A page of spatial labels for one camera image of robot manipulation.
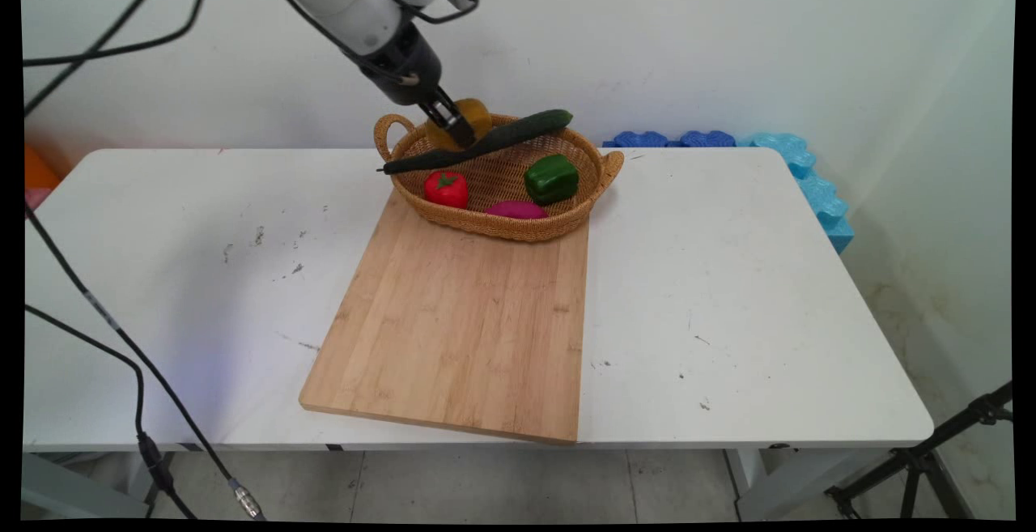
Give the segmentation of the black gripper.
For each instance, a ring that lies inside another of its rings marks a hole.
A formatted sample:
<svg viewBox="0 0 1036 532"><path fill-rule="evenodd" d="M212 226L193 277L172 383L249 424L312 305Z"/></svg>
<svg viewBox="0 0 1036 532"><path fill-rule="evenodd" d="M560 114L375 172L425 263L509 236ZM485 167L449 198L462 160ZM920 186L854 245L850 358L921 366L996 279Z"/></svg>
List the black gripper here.
<svg viewBox="0 0 1036 532"><path fill-rule="evenodd" d="M358 65L393 104L419 105L429 122L437 126L439 149L474 145L473 120L464 112L478 110L478 98L454 100L440 88L443 67L414 23L403 25L386 45L359 57Z"/></svg>

